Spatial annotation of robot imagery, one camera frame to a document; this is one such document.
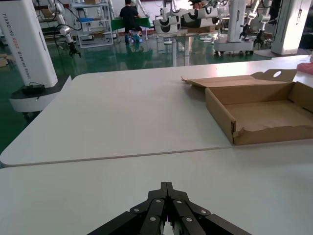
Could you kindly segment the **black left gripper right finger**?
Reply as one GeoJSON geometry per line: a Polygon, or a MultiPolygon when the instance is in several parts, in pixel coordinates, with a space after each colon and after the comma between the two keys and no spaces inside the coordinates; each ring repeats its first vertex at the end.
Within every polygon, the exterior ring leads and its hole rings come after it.
{"type": "Polygon", "coordinates": [[[167,218],[175,235],[247,235],[247,231],[190,201],[167,182],[167,218]]]}

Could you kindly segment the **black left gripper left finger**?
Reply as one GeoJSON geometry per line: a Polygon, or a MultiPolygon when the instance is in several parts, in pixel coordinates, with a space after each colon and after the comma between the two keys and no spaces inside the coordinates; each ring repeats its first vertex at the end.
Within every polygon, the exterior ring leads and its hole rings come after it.
{"type": "Polygon", "coordinates": [[[161,235],[166,222],[167,183],[148,192],[147,200],[132,207],[99,228],[91,235],[161,235]]]}

